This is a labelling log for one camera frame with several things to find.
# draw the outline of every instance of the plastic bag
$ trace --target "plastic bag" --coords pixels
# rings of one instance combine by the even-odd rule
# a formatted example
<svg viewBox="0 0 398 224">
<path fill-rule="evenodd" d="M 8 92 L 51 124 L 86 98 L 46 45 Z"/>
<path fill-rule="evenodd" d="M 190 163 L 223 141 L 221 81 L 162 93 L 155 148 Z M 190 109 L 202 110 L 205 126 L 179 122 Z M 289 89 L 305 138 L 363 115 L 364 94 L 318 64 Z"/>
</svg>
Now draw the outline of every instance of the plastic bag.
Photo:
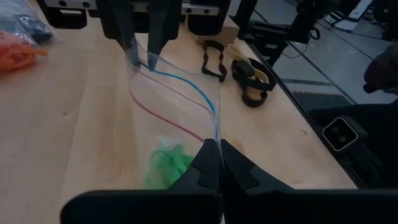
<svg viewBox="0 0 398 224">
<path fill-rule="evenodd" d="M 0 0 L 0 15 L 0 30 L 8 32 L 10 26 L 14 27 L 17 24 L 38 44 L 55 37 L 51 29 L 39 19 L 34 8 L 25 0 Z"/>
<path fill-rule="evenodd" d="M 170 167 L 165 160 L 178 158 L 186 161 L 184 158 L 195 157 L 206 138 L 220 142 L 218 80 L 181 70 L 146 52 L 138 43 L 133 43 L 126 58 L 140 173 L 146 183 L 165 182 L 167 179 L 168 184 L 157 184 L 166 188 L 176 180 L 176 173 L 182 174 L 182 169 L 168 171 L 171 178 L 165 178 L 162 170 L 178 167 Z M 149 68 L 151 60 L 157 61 L 154 69 Z M 161 139 L 165 138 L 179 142 L 178 148 L 164 147 Z M 176 153 L 174 150 L 181 149 L 183 151 L 178 151 L 177 157 L 172 156 Z M 154 172 L 154 167 L 158 167 L 158 172 Z M 141 187 L 153 189 L 153 184 L 143 183 Z"/>
</svg>

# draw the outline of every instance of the orange object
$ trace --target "orange object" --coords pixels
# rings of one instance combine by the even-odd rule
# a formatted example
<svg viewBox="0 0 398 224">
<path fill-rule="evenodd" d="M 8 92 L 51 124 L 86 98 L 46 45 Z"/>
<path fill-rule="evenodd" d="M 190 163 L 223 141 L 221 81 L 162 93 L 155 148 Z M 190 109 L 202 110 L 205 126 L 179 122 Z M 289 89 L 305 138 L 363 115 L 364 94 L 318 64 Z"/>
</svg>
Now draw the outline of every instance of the orange object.
<svg viewBox="0 0 398 224">
<path fill-rule="evenodd" d="M 0 30 L 0 71 L 25 67 L 36 62 L 36 55 L 47 54 L 46 50 L 36 49 L 18 36 Z"/>
</svg>

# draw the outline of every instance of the black strap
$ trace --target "black strap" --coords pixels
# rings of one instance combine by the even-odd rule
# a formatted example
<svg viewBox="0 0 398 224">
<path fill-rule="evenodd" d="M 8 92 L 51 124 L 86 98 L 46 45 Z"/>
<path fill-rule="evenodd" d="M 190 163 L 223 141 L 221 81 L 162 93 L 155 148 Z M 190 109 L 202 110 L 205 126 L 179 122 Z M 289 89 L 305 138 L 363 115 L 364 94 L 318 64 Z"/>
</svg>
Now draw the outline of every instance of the black strap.
<svg viewBox="0 0 398 224">
<path fill-rule="evenodd" d="M 252 79 L 254 76 L 254 69 L 262 71 L 264 74 L 267 74 L 268 71 L 266 70 L 265 66 L 261 64 L 260 62 L 249 58 L 250 66 L 246 61 L 244 60 L 239 60 L 236 61 L 234 60 L 232 62 L 232 76 L 233 78 L 241 85 L 241 88 L 243 90 L 242 93 L 242 100 L 243 103 L 247 106 L 250 106 L 252 108 L 261 106 L 265 100 L 268 97 L 267 91 L 271 91 L 274 89 L 276 85 L 276 81 L 273 77 L 267 76 L 268 77 L 268 82 L 269 83 L 264 83 L 260 81 L 257 77 L 255 79 Z M 253 100 L 251 99 L 247 92 L 247 88 L 255 88 L 257 90 L 262 90 L 260 93 L 261 100 Z"/>
<path fill-rule="evenodd" d="M 213 48 L 215 48 L 215 49 L 218 49 L 218 50 L 220 51 L 220 53 L 221 53 L 221 54 L 220 54 L 220 64 L 218 65 L 218 69 L 220 70 L 221 75 L 219 75 L 219 74 L 217 74 L 217 73 L 214 73 L 214 72 L 212 72 L 212 71 L 210 71 L 209 69 L 206 68 L 206 66 L 207 66 L 207 61 L 209 60 L 209 55 L 207 54 L 207 48 L 208 48 L 208 47 L 213 47 Z M 223 46 L 222 44 L 220 44 L 219 42 L 216 42 L 216 41 L 214 41 L 214 40 L 206 40 L 205 43 L 203 44 L 203 50 L 205 51 L 205 54 L 203 55 L 203 59 L 204 59 L 205 61 L 203 62 L 203 65 L 202 65 L 202 67 L 201 67 L 201 72 L 202 72 L 203 74 L 211 75 L 212 77 L 216 77 L 216 78 L 218 78 L 218 80 L 219 80 L 220 82 L 223 82 L 223 81 L 225 80 L 226 73 L 227 73 L 226 68 L 225 68 L 225 66 L 223 65 L 223 59 L 224 59 L 224 55 L 223 55 L 224 46 Z"/>
</svg>

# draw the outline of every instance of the green object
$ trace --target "green object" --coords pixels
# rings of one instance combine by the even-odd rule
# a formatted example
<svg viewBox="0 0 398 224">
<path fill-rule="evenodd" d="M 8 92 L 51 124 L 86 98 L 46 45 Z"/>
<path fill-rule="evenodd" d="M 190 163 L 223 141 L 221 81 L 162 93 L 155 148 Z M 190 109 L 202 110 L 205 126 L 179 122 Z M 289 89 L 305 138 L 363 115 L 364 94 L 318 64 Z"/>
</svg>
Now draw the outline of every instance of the green object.
<svg viewBox="0 0 398 224">
<path fill-rule="evenodd" d="M 189 168 L 193 156 L 183 153 L 178 144 L 172 150 L 161 146 L 149 159 L 149 171 L 145 177 L 148 189 L 167 189 Z"/>
</svg>

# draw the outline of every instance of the tan strap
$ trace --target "tan strap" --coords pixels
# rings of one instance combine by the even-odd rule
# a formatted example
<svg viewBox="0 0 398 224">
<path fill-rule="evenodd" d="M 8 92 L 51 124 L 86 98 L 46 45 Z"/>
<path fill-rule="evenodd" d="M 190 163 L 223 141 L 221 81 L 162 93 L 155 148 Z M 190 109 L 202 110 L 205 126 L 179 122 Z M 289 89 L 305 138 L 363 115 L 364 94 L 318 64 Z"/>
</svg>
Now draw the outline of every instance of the tan strap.
<svg viewBox="0 0 398 224">
<path fill-rule="evenodd" d="M 237 46 L 235 46 L 233 44 L 228 44 L 228 47 L 226 48 L 226 53 L 233 60 L 237 60 L 237 61 L 244 60 L 245 62 L 250 64 L 250 60 L 242 53 L 242 51 Z M 259 78 L 264 83 L 269 83 L 268 76 L 264 72 L 254 68 L 251 64 L 250 64 L 250 66 L 254 69 L 255 77 Z"/>
</svg>

